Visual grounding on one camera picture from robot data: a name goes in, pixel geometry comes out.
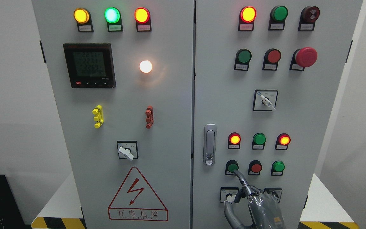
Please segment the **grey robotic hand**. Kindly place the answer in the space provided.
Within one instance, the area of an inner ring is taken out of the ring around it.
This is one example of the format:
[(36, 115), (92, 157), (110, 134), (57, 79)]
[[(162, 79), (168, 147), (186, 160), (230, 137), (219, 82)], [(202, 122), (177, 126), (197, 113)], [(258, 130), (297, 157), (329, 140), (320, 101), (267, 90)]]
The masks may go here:
[[(227, 197), (224, 202), (225, 218), (232, 229), (284, 229), (286, 228), (283, 215), (274, 193), (264, 192), (255, 186), (250, 186), (244, 175), (238, 170), (232, 170), (238, 177), (242, 188), (236, 195)], [(241, 198), (247, 198), (248, 208), (253, 224), (244, 225), (235, 215), (232, 203), (238, 203)]]

